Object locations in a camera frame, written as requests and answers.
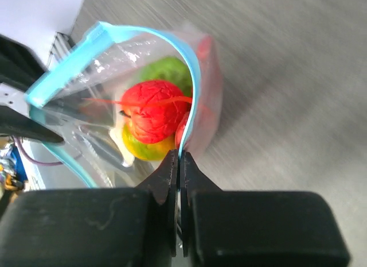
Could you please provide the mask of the red toy lobster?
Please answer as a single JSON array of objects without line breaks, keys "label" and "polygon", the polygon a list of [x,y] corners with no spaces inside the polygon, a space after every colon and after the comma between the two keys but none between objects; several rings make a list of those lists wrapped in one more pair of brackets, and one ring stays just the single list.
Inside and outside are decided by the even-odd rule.
[{"label": "red toy lobster", "polygon": [[[173,133],[175,148],[183,147],[193,152],[205,148],[218,127],[222,77],[210,35],[188,32],[175,32],[174,35],[194,51],[201,74],[198,81],[192,79],[191,106]],[[85,77],[88,88],[79,106],[86,121],[106,129],[118,145],[124,145],[122,130],[128,116],[122,111],[120,99],[129,88],[141,82],[140,74],[145,66],[166,56],[175,56],[187,65],[170,43],[143,33],[114,44],[95,58],[91,73]]]}]

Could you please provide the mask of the red toy apple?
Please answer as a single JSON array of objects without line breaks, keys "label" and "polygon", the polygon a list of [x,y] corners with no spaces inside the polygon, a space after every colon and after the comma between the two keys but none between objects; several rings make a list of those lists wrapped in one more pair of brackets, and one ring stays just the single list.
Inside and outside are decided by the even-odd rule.
[{"label": "red toy apple", "polygon": [[192,98],[167,80],[148,80],[129,88],[120,102],[130,133],[144,144],[153,144],[175,133]]}]

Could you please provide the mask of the green toy lime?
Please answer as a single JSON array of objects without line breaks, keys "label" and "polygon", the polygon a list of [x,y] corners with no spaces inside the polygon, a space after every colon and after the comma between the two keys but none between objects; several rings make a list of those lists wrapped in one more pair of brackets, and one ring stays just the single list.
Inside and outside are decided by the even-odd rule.
[{"label": "green toy lime", "polygon": [[166,56],[145,66],[140,81],[167,80],[176,85],[185,96],[192,97],[193,83],[187,65],[175,56]]}]

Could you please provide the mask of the clear zip top bag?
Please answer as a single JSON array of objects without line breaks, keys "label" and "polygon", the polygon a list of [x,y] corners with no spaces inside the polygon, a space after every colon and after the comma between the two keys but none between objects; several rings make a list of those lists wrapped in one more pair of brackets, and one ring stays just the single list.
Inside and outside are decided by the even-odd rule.
[{"label": "clear zip top bag", "polygon": [[64,142],[44,143],[46,189],[135,186],[170,150],[202,153],[215,135],[222,76],[213,38],[98,23],[27,91],[30,116]]}]

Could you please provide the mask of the yellow orange toy mango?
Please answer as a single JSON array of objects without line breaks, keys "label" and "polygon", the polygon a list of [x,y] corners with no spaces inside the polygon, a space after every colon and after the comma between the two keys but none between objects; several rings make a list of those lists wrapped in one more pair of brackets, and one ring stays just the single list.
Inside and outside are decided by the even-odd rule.
[{"label": "yellow orange toy mango", "polygon": [[122,140],[127,150],[136,158],[144,161],[160,161],[166,154],[175,149],[175,135],[154,144],[144,144],[138,141],[131,133],[127,125],[122,130]]}]

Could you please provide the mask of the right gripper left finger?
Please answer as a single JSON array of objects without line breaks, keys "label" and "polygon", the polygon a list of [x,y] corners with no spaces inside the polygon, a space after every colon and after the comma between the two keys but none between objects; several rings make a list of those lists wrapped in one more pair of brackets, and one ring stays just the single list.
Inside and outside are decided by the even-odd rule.
[{"label": "right gripper left finger", "polygon": [[136,187],[30,191],[1,217],[2,266],[170,266],[178,153]]}]

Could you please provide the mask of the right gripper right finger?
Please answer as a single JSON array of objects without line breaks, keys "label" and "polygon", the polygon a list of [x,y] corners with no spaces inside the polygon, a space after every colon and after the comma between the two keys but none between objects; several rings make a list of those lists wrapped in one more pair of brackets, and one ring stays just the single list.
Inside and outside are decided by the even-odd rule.
[{"label": "right gripper right finger", "polygon": [[192,266],[348,266],[334,214],[309,191],[224,191],[183,152],[183,255]]}]

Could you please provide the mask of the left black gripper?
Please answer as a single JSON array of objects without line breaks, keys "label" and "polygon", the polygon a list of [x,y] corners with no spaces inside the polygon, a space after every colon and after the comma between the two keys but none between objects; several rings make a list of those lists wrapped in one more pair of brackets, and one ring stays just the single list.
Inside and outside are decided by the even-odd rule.
[{"label": "left black gripper", "polygon": [[[27,91],[45,73],[28,47],[1,35],[1,83]],[[61,144],[64,139],[43,125],[1,105],[1,137],[22,137]]]}]

